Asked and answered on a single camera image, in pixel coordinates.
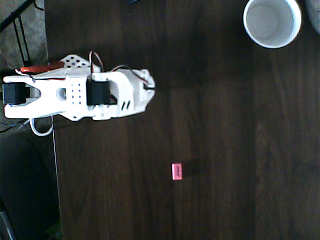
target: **red component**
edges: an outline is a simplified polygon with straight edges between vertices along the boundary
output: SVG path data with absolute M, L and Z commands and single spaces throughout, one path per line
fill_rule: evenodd
M 172 179 L 182 180 L 182 163 L 172 163 Z
M 55 61 L 52 62 L 49 65 L 43 65 L 43 66 L 25 66 L 21 67 L 20 71 L 24 74 L 26 73 L 44 73 L 55 69 L 64 68 L 65 64 L 62 61 Z

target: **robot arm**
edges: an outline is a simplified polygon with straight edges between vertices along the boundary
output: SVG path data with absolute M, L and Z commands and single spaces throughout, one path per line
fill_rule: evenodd
M 108 120 L 142 113 L 155 95 L 155 81 L 146 69 L 100 68 L 80 56 L 68 55 L 63 68 L 29 76 L 3 78 L 4 114 L 32 119 L 62 115 Z

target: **white cup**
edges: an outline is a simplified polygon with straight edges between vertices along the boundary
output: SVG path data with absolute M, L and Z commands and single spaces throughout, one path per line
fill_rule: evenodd
M 249 0 L 243 24 L 254 42 L 277 49 L 291 43 L 301 27 L 301 10 L 295 0 Z

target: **pink eraser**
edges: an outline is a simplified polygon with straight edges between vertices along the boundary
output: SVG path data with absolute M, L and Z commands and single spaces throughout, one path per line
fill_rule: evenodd
M 182 163 L 172 163 L 172 179 L 182 180 Z

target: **dark wood surface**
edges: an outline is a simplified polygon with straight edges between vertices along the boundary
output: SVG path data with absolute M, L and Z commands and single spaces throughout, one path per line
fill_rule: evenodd
M 320 36 L 301 0 L 295 41 L 259 47 L 246 2 L 45 2 L 51 60 L 96 50 L 157 84 L 142 114 L 54 118 L 65 240 L 320 239 Z

